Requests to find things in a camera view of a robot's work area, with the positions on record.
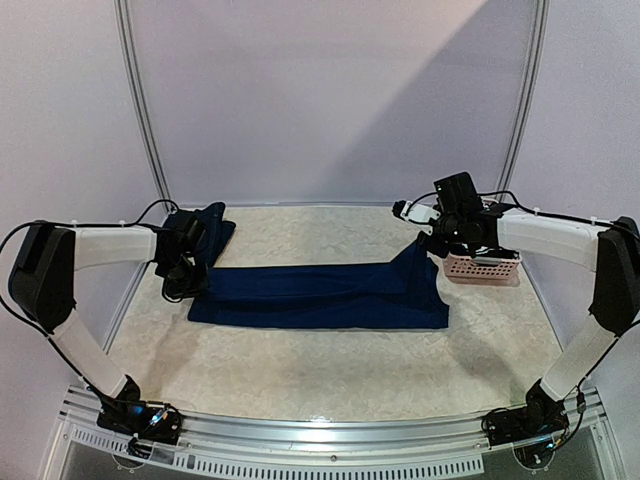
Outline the blue garment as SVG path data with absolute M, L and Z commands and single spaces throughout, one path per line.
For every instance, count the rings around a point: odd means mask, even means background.
M 438 268 L 412 242 L 381 263 L 215 268 L 193 323 L 289 330 L 440 330 Z

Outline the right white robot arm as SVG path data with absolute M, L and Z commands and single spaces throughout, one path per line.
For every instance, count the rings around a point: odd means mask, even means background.
M 437 255 L 454 245 L 470 255 L 502 249 L 578 265 L 594 285 L 582 329 L 544 374 L 540 388 L 560 401 L 575 390 L 639 320 L 639 233 L 627 217 L 579 218 L 527 208 L 516 199 L 489 201 L 462 172 L 434 184 L 432 206 L 414 202 L 404 218 L 433 241 Z

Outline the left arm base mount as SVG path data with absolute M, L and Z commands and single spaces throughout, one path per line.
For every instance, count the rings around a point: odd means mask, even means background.
M 176 445 L 184 416 L 171 403 L 141 399 L 137 383 L 126 376 L 124 387 L 114 395 L 94 389 L 101 404 L 96 421 L 100 428 L 141 440 Z

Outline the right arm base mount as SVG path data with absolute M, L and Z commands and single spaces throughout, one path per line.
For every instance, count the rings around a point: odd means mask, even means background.
M 491 447 L 514 444 L 512 453 L 517 463 L 524 469 L 537 471 L 547 468 L 555 453 L 582 426 L 586 399 L 581 391 L 576 396 L 576 408 L 578 421 L 571 427 L 563 401 L 544 405 L 541 399 L 528 400 L 523 407 L 489 411 L 481 419 L 481 429 Z

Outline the dark blue denim jeans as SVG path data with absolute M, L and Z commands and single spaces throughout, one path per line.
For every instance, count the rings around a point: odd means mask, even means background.
M 155 274 L 166 278 L 203 276 L 215 264 L 235 231 L 224 219 L 226 204 L 214 202 L 204 209 L 178 210 L 158 232 Z

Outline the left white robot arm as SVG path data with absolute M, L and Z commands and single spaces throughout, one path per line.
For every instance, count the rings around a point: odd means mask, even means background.
M 140 222 L 57 223 L 34 221 L 8 279 L 16 316 L 38 330 L 61 358 L 109 402 L 111 419 L 128 434 L 148 426 L 148 412 L 125 390 L 131 380 L 115 365 L 77 311 L 76 275 L 111 264 L 153 263 L 162 278 L 162 297 L 178 303 L 208 286 L 205 251 L 208 229 L 191 211 L 179 210 L 161 226 Z

